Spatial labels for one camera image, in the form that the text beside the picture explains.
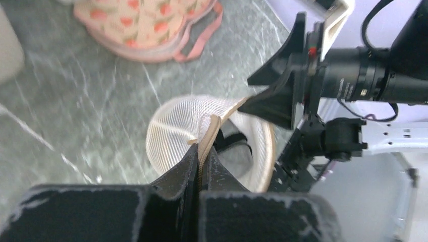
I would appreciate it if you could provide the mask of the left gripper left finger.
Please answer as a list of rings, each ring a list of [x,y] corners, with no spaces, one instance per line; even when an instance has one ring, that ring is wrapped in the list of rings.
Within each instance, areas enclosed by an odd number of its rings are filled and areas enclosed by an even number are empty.
[[[198,146],[149,185],[39,185],[1,227],[1,241],[187,241]]]

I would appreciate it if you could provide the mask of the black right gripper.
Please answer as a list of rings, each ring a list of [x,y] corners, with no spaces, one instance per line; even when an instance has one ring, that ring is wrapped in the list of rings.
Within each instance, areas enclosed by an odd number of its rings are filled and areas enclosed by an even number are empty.
[[[316,22],[307,35],[305,28],[306,13],[299,12],[285,43],[247,79],[249,86],[270,86],[248,98],[239,112],[287,130],[294,129],[294,117],[317,114],[326,70],[322,62],[324,23]],[[294,70],[284,72],[293,53],[299,54],[293,56]]]

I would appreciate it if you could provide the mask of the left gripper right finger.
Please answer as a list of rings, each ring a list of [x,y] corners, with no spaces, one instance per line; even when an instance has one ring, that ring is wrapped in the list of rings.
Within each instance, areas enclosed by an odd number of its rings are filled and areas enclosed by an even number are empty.
[[[211,149],[199,194],[197,241],[342,241],[333,207],[307,193],[252,193]]]

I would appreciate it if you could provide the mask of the black bra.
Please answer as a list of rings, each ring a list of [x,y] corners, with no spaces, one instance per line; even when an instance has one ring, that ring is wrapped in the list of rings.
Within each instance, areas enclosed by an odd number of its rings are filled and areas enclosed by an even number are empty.
[[[251,156],[253,156],[252,148],[247,141],[247,137],[241,132],[225,136],[223,131],[220,129],[214,140],[213,147],[215,148],[217,153],[220,154],[238,145],[246,145],[249,149]]]

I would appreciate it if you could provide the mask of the white mesh laundry bag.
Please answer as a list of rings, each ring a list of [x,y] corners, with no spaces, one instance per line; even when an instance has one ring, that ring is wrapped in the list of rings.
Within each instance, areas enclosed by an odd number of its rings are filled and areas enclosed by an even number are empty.
[[[198,158],[208,156],[221,126],[230,121],[248,140],[253,167],[238,181],[251,192],[265,192],[275,164],[274,130],[269,122],[238,111],[246,98],[225,99],[210,95],[175,97],[160,106],[146,132],[146,154],[151,166],[163,175],[198,144]]]

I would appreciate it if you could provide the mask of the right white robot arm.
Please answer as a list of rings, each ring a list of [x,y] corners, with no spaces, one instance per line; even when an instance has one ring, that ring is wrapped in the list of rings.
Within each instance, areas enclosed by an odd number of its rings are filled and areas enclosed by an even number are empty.
[[[363,46],[332,48],[351,15],[354,1],[314,1],[327,14],[305,31],[306,14],[296,15],[281,48],[247,80],[266,86],[241,107],[293,134],[274,166],[268,190],[309,192],[328,165],[308,167],[317,156],[347,162],[363,155],[427,148],[427,123],[394,127],[400,103],[427,105],[427,1],[420,1],[390,48],[375,48],[367,37],[372,18],[388,5],[378,2],[361,25]],[[388,103],[394,116],[377,119],[354,114],[324,122],[317,110],[321,98],[340,105],[353,101]]]

